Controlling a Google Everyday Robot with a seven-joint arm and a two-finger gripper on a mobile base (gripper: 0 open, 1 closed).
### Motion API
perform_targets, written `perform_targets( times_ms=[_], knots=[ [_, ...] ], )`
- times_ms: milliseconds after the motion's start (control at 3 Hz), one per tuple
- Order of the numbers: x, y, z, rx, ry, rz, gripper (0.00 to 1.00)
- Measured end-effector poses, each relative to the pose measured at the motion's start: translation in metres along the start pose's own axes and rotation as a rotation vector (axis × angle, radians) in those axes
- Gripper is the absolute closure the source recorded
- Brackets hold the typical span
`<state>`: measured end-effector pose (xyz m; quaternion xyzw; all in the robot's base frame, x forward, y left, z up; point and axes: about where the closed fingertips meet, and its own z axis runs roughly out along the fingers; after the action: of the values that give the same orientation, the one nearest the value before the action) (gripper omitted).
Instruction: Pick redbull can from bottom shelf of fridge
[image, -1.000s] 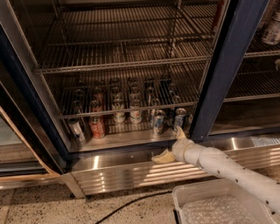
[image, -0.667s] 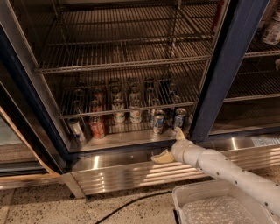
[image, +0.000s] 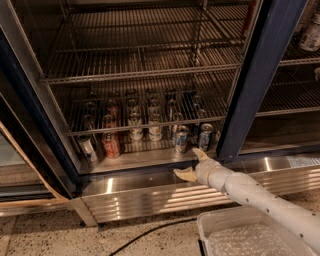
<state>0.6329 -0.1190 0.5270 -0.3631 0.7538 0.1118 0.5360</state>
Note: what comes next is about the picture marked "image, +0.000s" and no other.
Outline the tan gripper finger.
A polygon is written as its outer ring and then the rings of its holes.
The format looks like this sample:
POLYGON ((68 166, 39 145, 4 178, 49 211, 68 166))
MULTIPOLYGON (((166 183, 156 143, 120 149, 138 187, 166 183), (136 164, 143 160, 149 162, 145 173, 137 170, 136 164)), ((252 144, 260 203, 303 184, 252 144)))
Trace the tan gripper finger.
POLYGON ((208 155, 199 148, 193 148, 192 151, 199 161, 205 161, 209 159, 208 155))
POLYGON ((184 181, 188 181, 188 182, 197 181, 195 171, 193 170, 192 167, 188 167, 186 169, 174 169, 173 172, 178 178, 184 181))

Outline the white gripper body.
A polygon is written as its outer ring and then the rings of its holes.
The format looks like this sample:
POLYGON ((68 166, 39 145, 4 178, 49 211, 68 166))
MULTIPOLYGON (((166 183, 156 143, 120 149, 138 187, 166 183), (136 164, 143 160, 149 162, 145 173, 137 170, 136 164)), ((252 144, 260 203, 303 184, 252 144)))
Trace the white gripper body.
POLYGON ((201 160, 195 168, 195 174, 199 183, 221 190, 232 170, 222 166, 213 159, 201 160))

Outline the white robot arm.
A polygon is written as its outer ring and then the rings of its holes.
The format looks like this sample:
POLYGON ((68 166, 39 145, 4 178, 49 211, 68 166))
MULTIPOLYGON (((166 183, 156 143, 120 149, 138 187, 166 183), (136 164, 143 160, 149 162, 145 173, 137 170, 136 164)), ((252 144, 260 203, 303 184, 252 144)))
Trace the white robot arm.
POLYGON ((243 172, 222 166, 198 148, 192 149, 199 163, 195 168, 174 169, 182 180, 196 182, 221 192, 233 201, 266 213, 316 252, 320 252, 320 215, 286 201, 243 172))

